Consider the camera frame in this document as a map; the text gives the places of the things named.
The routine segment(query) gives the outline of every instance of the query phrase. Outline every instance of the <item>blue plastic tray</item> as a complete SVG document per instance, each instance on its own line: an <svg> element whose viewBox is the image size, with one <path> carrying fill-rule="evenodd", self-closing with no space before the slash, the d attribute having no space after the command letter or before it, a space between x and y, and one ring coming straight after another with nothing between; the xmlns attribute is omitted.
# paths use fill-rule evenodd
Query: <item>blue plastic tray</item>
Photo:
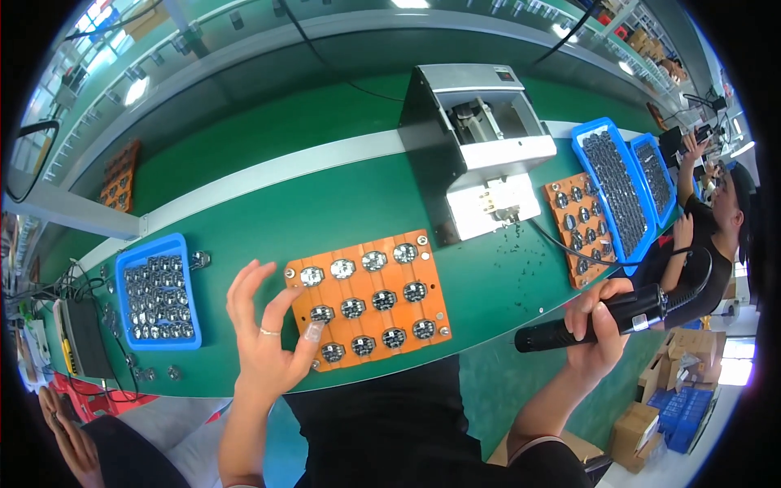
<svg viewBox="0 0 781 488"><path fill-rule="evenodd" d="M661 163L662 172L664 173L665 179L667 180L667 186L670 189L670 201L667 202L667 205L665 205L664 209L662 210L662 213L658 213L656 211L656 202L654 201L653 194L651 194L651 185L648 183L648 179L645 177L645 172L643 171L643 165L640 164L640 160L637 158L637 153L635 152L635 148L643 144L650 144L651 147L654 149L654 153L656 153L656 158ZM635 137L629 142L629 153L632 156L632 160L635 162L635 164L637 164L637 172L638 174L640 174L640 176L643 179L644 188L648 194L648 198L649 200L651 200L651 203L654 204L653 209L654 209L654 217L656 220L656 225L659 227L663 227L667 223L667 219L670 218L672 211L676 209L676 205L678 202L676 198L676 187L674 184L672 184L672 178L670 178L670 173L667 170L667 165L664 164L665 160L662 158L662 154L659 151L659 145L656 144L656 139L654 139L654 136L652 136L651 134L643 134L642 136Z"/></svg>
<svg viewBox="0 0 781 488"><path fill-rule="evenodd" d="M146 264L147 259L157 256L179 255L182 258L182 273L184 274L184 289L187 292L187 306L190 309L190 322L193 324L195 334L193 337L179 337L177 339L136 339L131 333L133 325L130 323L130 303L127 298L127 289L124 279L125 268L135 268ZM198 325L198 315L195 313L192 282L190 281L190 256L187 253L187 244L180 233L172 233L160 237L152 242L135 249L121 253L116 257L114 276L116 277L116 294L119 298L119 311L122 316L122 325L125 330L125 340L130 349L134 351L187 351L198 349L201 346L201 327Z"/></svg>
<svg viewBox="0 0 781 488"><path fill-rule="evenodd" d="M591 167L591 161L589 161L588 156L586 156L586 152L583 150L582 146L583 139L586 137L590 136L591 134L602 134L605 131L610 134L610 138L613 140L615 148L618 150L619 155L621 156L621 160L624 161L626 172L629 174L632 185L634 185L636 188L637 198L640 201L640 207L643 211L643 216L645 217L647 223L647 229L641 237L640 243L638 243L637 247L628 256L624 253L621 236L619 236L619 233L616 230L615 220L613 219L613 212L610 209L610 205L608 205L608 199L605 197L604 192L602 191L601 181L599 178L597 178L597 174L594 172L594 168ZM645 253L648 252L648 249L651 247L654 240L656 240L656 210L654 209L654 204L651 202L651 197L648 194L647 187L645 186L645 178L637 172L637 163L629 153L629 149L626 147L626 142L621 137L618 127L616 127L613 121L607 117L581 124L572 129L572 149L575 151L578 159L580 159L580 164L591 176L591 181L595 182L599 188L599 194L597 196L599 197L599 202L602 204L602 208L605 210L605 220L607 220L608 229L610 229L613 235L614 244L617 244L614 245L613 248L615 249L615 254L616 257L618 257L618 261L642 261ZM624 268L624 272L627 276L632 276L636 270L636 266L629 266Z"/></svg>

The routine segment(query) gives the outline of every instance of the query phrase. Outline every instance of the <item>orange fixture board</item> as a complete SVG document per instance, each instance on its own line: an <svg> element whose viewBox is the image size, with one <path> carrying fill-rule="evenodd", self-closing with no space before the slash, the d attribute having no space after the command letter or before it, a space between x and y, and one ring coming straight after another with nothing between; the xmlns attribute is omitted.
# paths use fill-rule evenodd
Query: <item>orange fixture board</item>
<svg viewBox="0 0 781 488"><path fill-rule="evenodd" d="M347 368L415 351L452 337L425 230L287 263L299 332L324 320L316 371Z"/></svg>
<svg viewBox="0 0 781 488"><path fill-rule="evenodd" d="M591 183L588 173L548 183L543 193L551 205L564 245L601 261L615 261L612 235L597 199L597 188ZM579 241L579 246L573 243L575 240ZM582 290L608 268L591 264L570 253L567 253L566 259L569 282L577 290Z"/></svg>

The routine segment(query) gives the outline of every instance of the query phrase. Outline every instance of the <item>black pants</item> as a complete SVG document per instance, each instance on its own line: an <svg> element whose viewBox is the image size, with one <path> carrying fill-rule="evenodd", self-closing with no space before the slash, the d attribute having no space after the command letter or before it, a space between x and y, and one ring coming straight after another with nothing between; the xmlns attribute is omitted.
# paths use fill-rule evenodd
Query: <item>black pants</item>
<svg viewBox="0 0 781 488"><path fill-rule="evenodd" d="M442 412L447 422L465 433L469 422L464 416L458 370L458 355L455 354L392 375L325 390L286 394L283 398L301 424L301 435L310 443L311 427L316 424L382 415L398 404L424 403L434 407Z"/></svg>

